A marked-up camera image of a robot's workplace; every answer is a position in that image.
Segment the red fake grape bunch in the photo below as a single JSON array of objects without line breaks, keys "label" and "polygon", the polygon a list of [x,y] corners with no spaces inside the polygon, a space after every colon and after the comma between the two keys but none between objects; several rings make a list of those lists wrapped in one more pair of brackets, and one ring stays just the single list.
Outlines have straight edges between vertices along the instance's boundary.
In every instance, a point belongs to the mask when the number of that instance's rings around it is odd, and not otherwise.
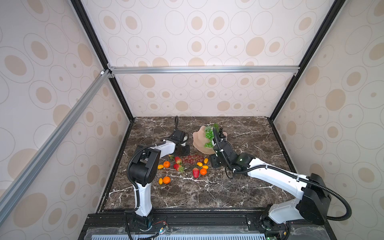
[{"label": "red fake grape bunch", "polygon": [[195,154],[195,155],[189,155],[189,156],[184,157],[182,159],[182,161],[184,164],[194,165],[198,162],[203,163],[204,159],[205,159],[204,156]]}]

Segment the pink scalloped fruit bowl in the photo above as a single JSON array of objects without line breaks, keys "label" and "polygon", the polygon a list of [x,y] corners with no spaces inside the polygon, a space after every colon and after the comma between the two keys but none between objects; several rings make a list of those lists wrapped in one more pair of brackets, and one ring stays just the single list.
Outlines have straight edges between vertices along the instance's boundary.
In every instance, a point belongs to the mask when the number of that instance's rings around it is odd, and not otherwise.
[{"label": "pink scalloped fruit bowl", "polygon": [[208,142],[208,139],[206,139],[205,132],[204,132],[206,127],[207,126],[201,126],[201,128],[197,132],[193,133],[193,145],[199,152],[206,155],[212,155],[215,153],[213,148],[211,149],[211,148],[204,147],[205,143]]}]

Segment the green fake grape bunch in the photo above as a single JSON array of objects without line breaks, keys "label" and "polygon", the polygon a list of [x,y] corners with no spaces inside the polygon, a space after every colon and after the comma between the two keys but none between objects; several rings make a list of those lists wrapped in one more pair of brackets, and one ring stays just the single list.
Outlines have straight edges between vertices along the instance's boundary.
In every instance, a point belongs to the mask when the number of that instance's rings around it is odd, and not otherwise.
[{"label": "green fake grape bunch", "polygon": [[213,125],[207,126],[204,130],[205,137],[206,137],[206,139],[208,139],[208,142],[205,143],[205,145],[204,145],[205,148],[211,148],[212,149],[214,147],[214,145],[213,145],[213,139],[215,138],[214,129],[216,129],[216,132],[219,133],[220,132],[219,124],[213,124]]}]

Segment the black fake grape bunch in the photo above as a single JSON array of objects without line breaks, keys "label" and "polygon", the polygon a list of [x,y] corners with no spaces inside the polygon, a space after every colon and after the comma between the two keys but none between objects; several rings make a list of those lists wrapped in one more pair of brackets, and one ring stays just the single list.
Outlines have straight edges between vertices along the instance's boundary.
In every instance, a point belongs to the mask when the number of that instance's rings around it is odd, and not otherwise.
[{"label": "black fake grape bunch", "polygon": [[227,139],[227,133],[223,132],[223,128],[219,128],[218,134],[220,141],[225,141]]}]

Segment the fake orange near left arm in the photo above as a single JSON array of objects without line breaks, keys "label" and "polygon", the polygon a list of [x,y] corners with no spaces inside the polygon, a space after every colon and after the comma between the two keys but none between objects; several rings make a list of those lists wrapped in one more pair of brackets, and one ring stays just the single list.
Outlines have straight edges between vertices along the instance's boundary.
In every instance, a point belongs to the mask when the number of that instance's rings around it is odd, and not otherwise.
[{"label": "fake orange near left arm", "polygon": [[169,184],[170,182],[171,182],[171,178],[170,177],[166,176],[166,177],[163,178],[163,183],[164,184]]}]

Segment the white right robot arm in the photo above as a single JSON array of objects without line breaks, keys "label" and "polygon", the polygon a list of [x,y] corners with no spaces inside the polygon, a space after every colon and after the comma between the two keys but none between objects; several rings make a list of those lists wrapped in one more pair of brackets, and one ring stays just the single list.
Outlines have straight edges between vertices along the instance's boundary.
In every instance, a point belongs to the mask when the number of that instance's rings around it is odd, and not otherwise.
[{"label": "white right robot arm", "polygon": [[332,197],[321,188],[325,183],[320,176],[287,172],[246,153],[234,153],[228,161],[223,154],[216,153],[210,156],[210,160],[214,168],[226,167],[240,171],[242,175],[265,181],[295,197],[293,200],[266,207],[260,217],[265,230],[270,231],[278,224],[293,220],[306,220],[319,226],[325,224]]}]

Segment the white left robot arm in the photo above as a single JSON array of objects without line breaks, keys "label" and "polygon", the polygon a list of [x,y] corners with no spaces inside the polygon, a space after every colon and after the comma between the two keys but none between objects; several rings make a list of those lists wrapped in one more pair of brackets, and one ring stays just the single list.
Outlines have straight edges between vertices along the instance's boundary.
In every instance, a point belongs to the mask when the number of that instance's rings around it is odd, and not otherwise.
[{"label": "white left robot arm", "polygon": [[183,157],[190,154],[190,146],[164,140],[151,145],[139,144],[127,166],[127,178],[135,193],[133,222],[142,230],[152,227],[153,205],[151,202],[151,184],[155,179],[160,158],[167,155]]}]

